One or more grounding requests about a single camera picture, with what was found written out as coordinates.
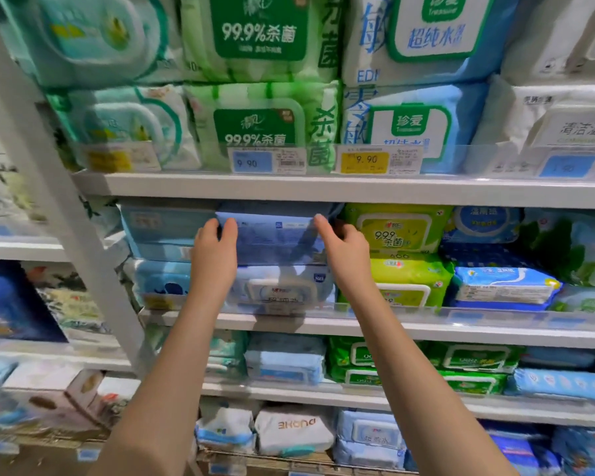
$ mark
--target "store shelf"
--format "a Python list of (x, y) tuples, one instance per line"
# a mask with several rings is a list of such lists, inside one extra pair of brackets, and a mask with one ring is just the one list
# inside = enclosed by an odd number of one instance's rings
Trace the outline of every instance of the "store shelf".
[(0, 357), (23, 360), (52, 360), (79, 364), (103, 371), (132, 372), (121, 348), (75, 348), (67, 343), (0, 339)]
[[(324, 382), (318, 386), (249, 381), (238, 384), (206, 379), (204, 395), (259, 399), (343, 408), (389, 411), (388, 400), (378, 387)], [(510, 396), (461, 397), (465, 406), (480, 419), (520, 423), (595, 426), (595, 404), (581, 400), (559, 400)]]
[[(250, 315), (220, 313), (217, 329), (272, 333), (317, 334), (323, 336), (362, 336), (359, 323), (345, 313), (319, 311), (330, 317)], [(572, 313), (507, 312), (443, 309), (444, 315), (399, 315), (408, 334), (417, 340), (595, 349), (595, 316)], [(482, 314), (482, 318), (472, 318)], [(177, 311), (143, 309), (144, 323), (172, 326)]]
[[(121, 264), (129, 255), (126, 233), (119, 231), (104, 239), (104, 246)], [(0, 237), (0, 259), (70, 262), (60, 241), (54, 237)]]
[(335, 464), (327, 453), (313, 453), (302, 457), (275, 457), (260, 455), (239, 455), (227, 451), (216, 451), (213, 449), (201, 449), (196, 458), (198, 463), (212, 465), (213, 469), (225, 468), (226, 472), (213, 472), (214, 474), (234, 474), (238, 469), (253, 468), (256, 474), (262, 472), (291, 472), (307, 473), (310, 475), (331, 475), (331, 476), (388, 476), (418, 474), (407, 471), (384, 470), (379, 468), (368, 468), (365, 466), (349, 466), (346, 464)]
[(255, 176), (212, 173), (115, 173), (73, 175), (91, 195), (192, 199), (314, 200), (469, 206), (595, 209), (595, 183), (494, 180), (460, 176), (374, 178)]

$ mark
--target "white metal shelf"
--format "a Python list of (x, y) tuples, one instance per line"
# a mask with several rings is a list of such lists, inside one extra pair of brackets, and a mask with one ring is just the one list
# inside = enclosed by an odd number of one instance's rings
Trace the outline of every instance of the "white metal shelf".
[[(343, 408), (389, 411), (383, 390), (378, 387), (325, 382), (318, 386), (250, 381), (203, 384), (204, 395), (340, 406)], [(588, 401), (510, 396), (461, 396), (465, 406), (478, 418), (520, 423), (546, 423), (563, 426), (595, 426), (595, 404)]]
[(582, 181), (89, 171), (73, 175), (73, 180), (83, 193), (91, 195), (595, 209), (595, 183)]
[[(144, 323), (172, 326), (178, 311), (143, 309), (139, 316)], [(432, 322), (404, 321), (402, 324), (408, 334), (417, 340), (595, 349), (595, 331), (534, 328), (527, 325), (525, 327), (474, 326), (450, 322), (443, 317), (428, 318), (428, 321), (430, 320)], [(349, 317), (220, 313), (216, 320), (216, 328), (322, 336), (362, 336), (357, 320)]]
[(132, 372), (130, 361), (121, 348), (73, 347), (68, 343), (19, 341), (0, 339), (0, 357), (18, 361), (61, 360), (79, 364), (84, 368), (103, 371)]
[[(109, 235), (103, 243), (106, 253), (119, 264), (130, 255), (123, 231)], [(60, 241), (54, 237), (0, 237), (0, 259), (71, 262)]]

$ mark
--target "human arm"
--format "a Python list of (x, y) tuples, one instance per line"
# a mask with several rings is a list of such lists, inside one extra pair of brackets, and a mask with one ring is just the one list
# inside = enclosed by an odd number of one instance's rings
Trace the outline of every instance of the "human arm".
[(185, 304), (88, 476), (183, 474), (214, 325), (237, 269), (235, 220), (224, 225), (220, 241), (217, 231), (212, 219), (196, 234)]
[(515, 476), (517, 471), (405, 332), (371, 275), (370, 248), (349, 224), (340, 239), (323, 216), (335, 281), (362, 328), (390, 408), (422, 476)]

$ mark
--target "forearm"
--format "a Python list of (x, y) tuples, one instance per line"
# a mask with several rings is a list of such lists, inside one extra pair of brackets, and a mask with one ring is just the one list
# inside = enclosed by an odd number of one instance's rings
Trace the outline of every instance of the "forearm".
[(372, 285), (351, 298), (390, 407), (425, 476), (505, 476), (514, 468)]
[(154, 368), (124, 411), (89, 476), (182, 475), (193, 443), (198, 400), (220, 309), (215, 299), (208, 294), (188, 296)]

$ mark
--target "hand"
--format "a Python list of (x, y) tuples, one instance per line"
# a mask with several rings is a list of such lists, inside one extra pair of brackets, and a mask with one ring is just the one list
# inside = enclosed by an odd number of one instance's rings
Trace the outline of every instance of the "hand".
[(198, 297), (216, 296), (224, 302), (236, 278), (238, 225), (227, 219), (218, 240), (218, 220), (208, 220), (198, 229), (191, 250), (191, 288)]
[(323, 215), (315, 216), (315, 226), (324, 240), (326, 257), (335, 282), (350, 300), (360, 293), (376, 288), (371, 273), (371, 252), (364, 234), (355, 226), (339, 221), (340, 239)]

